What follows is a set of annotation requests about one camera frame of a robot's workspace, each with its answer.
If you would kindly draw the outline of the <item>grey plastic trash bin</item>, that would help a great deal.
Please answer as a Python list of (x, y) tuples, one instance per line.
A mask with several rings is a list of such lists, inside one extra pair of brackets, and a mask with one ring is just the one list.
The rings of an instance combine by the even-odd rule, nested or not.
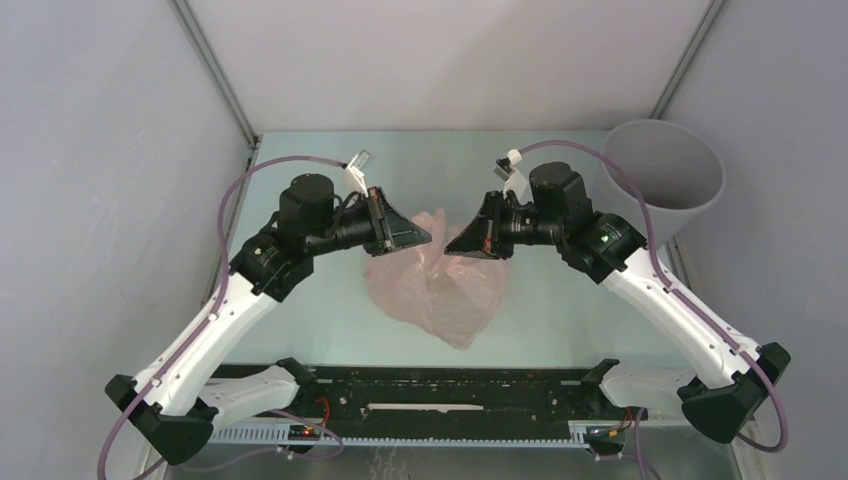
[(587, 188), (596, 210), (626, 219), (647, 234), (642, 211), (627, 178), (635, 181), (649, 212), (655, 241), (662, 245), (724, 193), (720, 157), (690, 130), (662, 120), (635, 120), (611, 130), (601, 153), (621, 167), (602, 163)]

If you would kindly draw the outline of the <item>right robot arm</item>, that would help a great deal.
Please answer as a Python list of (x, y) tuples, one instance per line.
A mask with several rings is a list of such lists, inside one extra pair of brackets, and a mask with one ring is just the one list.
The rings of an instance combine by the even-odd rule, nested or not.
[(585, 411), (606, 418), (619, 407), (682, 415), (707, 438), (728, 444), (763, 402), (791, 357), (760, 345), (721, 319), (652, 258), (645, 237), (625, 219), (594, 210), (582, 177), (563, 162), (534, 168), (531, 201), (509, 188), (485, 194), (447, 255), (507, 260), (517, 245), (556, 249), (572, 269), (640, 311), (684, 355), (688, 369), (646, 369), (611, 360), (581, 392)]

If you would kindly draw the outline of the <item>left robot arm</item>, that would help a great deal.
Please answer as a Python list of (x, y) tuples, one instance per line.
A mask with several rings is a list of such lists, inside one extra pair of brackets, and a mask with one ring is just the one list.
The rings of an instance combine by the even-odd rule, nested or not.
[(170, 465), (257, 414), (285, 409), (304, 416), (316, 403), (316, 378), (292, 358), (240, 379), (208, 381), (244, 335), (313, 273), (316, 257), (355, 247), (377, 257), (430, 240), (381, 188), (342, 200), (328, 177), (300, 175), (281, 193), (274, 220), (242, 245), (178, 338), (135, 376), (115, 376), (106, 394)]

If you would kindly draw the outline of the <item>pink plastic trash bag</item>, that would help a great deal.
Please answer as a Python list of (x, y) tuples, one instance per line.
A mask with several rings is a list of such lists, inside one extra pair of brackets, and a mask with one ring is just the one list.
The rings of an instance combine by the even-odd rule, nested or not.
[(508, 263), (445, 254), (462, 227), (450, 226), (442, 209), (421, 212), (413, 222), (432, 240), (369, 259), (364, 270), (367, 295), (386, 316), (466, 350), (502, 305)]

